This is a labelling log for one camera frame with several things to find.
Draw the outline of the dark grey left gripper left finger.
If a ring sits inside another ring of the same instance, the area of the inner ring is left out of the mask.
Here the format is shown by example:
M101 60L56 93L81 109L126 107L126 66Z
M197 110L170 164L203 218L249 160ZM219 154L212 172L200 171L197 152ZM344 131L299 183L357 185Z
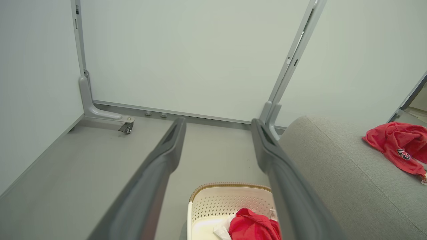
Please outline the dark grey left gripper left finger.
M170 175L177 169L186 133L186 120L174 120L148 154L89 240L154 240Z

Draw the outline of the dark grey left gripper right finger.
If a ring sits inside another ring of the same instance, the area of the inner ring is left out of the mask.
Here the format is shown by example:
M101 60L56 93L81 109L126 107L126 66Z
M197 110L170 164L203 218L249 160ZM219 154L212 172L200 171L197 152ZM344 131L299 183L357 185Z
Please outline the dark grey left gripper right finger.
M268 176L282 239L345 240L346 234L260 119L251 121L258 167Z

